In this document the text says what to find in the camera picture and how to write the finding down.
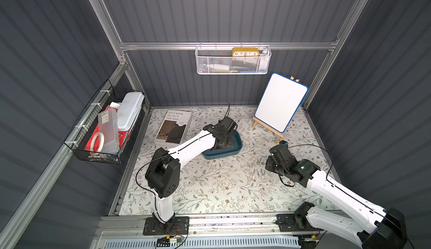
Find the teal plastic storage tray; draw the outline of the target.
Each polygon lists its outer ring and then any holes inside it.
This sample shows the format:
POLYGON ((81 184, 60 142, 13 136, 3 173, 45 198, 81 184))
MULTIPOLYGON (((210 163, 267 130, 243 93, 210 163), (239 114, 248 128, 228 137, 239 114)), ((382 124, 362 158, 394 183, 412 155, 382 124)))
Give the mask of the teal plastic storage tray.
POLYGON ((240 134, 237 130, 234 130, 231 139, 229 140, 228 146, 224 149, 206 150, 202 152, 202 155, 207 160, 214 160, 220 158, 226 158, 228 156, 237 155, 243 147, 243 143, 240 134))

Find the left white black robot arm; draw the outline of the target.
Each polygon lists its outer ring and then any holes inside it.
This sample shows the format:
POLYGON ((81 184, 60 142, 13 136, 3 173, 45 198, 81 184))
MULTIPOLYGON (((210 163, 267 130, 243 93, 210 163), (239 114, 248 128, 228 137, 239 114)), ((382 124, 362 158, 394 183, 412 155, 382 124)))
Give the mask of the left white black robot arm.
POLYGON ((227 148, 236 130, 237 123, 225 116, 215 125, 206 125, 196 136, 175 148, 157 149, 152 159, 136 172, 138 187, 153 194, 156 221, 167 224, 175 217, 172 195, 180 183, 182 168, 207 150, 227 148))

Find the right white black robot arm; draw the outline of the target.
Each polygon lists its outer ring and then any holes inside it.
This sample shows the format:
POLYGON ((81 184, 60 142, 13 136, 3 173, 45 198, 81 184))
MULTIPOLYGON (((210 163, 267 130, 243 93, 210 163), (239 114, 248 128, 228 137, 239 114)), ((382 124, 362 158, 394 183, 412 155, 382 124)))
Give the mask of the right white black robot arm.
POLYGON ((288 178, 291 187, 301 185, 323 196, 346 214, 337 215, 305 201, 292 216, 277 219, 281 231, 290 225, 297 230, 321 229, 362 249, 402 249, 410 242, 402 212, 364 199, 310 160, 297 160, 287 142, 281 141, 270 149, 266 170, 280 179, 288 178))

